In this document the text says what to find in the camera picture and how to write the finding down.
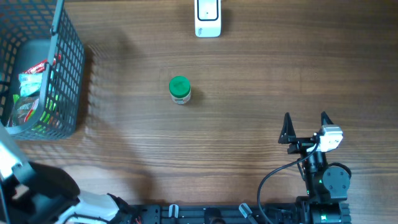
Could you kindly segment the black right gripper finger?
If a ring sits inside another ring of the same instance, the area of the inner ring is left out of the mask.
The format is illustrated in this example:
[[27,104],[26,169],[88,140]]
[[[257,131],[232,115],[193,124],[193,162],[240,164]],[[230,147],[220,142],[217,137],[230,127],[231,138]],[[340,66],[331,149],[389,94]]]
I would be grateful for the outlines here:
[[333,125],[332,120],[329,118],[329,116],[327,115],[327,113],[325,111],[323,111],[321,113],[321,124],[322,124],[322,126]]
[[296,133],[289,113],[284,115],[284,123],[279,134],[279,144],[292,144],[296,142]]

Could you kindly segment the green lid jar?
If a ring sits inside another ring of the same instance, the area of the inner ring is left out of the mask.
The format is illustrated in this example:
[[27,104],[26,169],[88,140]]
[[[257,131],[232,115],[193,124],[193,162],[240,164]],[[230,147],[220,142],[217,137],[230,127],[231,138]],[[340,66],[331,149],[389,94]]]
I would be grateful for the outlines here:
[[188,103],[191,98],[189,79],[184,76],[173,77],[169,83],[169,92],[174,103],[179,105]]

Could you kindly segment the green clear snack bag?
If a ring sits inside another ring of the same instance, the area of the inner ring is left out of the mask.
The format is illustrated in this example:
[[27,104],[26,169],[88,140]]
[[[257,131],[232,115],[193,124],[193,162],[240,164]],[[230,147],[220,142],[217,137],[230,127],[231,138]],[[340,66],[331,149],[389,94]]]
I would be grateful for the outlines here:
[[[14,105],[9,120],[6,124],[8,128],[20,126],[26,123],[31,119],[31,117],[33,117],[39,105],[39,96],[13,95],[12,98]],[[50,114],[50,111],[56,112],[56,115],[59,114],[57,111],[57,104],[54,100],[47,99],[45,107],[48,109],[48,111],[44,111],[42,113],[40,116],[40,121],[45,124],[50,124],[55,120],[54,116]]]

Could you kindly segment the pale teal snack packet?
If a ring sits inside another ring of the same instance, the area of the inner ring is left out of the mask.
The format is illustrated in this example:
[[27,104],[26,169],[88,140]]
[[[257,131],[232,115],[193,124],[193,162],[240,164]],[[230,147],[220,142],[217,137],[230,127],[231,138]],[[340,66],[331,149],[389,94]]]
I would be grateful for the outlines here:
[[18,77],[20,82],[20,96],[27,97],[40,91],[42,77],[42,73],[20,74]]

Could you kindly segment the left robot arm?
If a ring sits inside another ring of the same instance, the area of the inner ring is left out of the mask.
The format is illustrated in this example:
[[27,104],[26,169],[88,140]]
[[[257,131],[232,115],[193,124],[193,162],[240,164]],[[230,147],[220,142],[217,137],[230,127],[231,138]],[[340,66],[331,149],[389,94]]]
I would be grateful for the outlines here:
[[64,170],[28,160],[1,128],[1,221],[135,223],[138,218],[123,199],[82,191]]

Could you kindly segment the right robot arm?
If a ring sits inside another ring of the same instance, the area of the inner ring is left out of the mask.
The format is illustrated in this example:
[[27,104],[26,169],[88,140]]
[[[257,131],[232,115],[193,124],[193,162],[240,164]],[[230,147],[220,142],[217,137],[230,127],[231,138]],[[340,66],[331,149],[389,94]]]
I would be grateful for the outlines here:
[[325,112],[321,128],[312,137],[296,136],[291,117],[284,115],[279,144],[287,144],[288,154],[298,154],[298,169],[307,189],[306,196],[296,198],[295,223],[350,223],[348,198],[351,170],[344,164],[329,163],[326,153],[338,148],[342,129]]

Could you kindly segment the white barcode scanner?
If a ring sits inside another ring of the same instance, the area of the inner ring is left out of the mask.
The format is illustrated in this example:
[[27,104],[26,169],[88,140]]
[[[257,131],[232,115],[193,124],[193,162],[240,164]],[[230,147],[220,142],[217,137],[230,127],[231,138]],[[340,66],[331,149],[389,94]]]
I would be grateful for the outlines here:
[[214,38],[221,35],[221,0],[194,0],[195,35]]

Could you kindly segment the red snack wrapper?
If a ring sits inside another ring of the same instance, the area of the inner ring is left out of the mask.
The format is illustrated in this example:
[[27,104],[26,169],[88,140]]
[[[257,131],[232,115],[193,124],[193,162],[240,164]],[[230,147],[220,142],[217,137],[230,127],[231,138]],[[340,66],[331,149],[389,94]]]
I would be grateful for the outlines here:
[[[62,55],[61,54],[55,54],[53,58],[53,63],[52,65],[55,66],[58,61],[61,61]],[[39,62],[38,64],[34,65],[33,67],[30,67],[28,70],[22,72],[23,74],[35,74],[35,73],[42,73],[45,70],[45,64],[48,62],[47,59],[44,59],[43,61]]]

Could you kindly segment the dark grey mesh basket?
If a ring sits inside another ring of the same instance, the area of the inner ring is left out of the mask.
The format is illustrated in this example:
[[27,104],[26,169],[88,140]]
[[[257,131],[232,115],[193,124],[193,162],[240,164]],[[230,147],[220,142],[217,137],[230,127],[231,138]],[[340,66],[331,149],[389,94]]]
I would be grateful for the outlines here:
[[[63,139],[73,134],[79,106],[85,50],[64,1],[1,1],[1,124],[14,139]],[[62,59],[52,65],[55,54]],[[13,95],[20,96],[18,77],[47,59],[42,72],[37,111],[26,123],[6,126]],[[54,100],[57,111],[50,124],[40,121],[46,100]]]

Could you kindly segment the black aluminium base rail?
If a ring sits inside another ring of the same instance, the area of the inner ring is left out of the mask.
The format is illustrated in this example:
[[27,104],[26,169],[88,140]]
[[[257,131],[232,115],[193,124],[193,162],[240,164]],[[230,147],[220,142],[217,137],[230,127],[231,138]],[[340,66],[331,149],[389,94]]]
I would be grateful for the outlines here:
[[138,211],[135,222],[142,224],[263,224],[267,221],[262,213],[266,214],[271,223],[280,224],[350,224],[352,222],[349,206],[346,203],[332,205],[307,205],[305,202],[270,203],[262,210],[246,203],[202,207],[177,204],[168,207],[135,205],[133,208]]

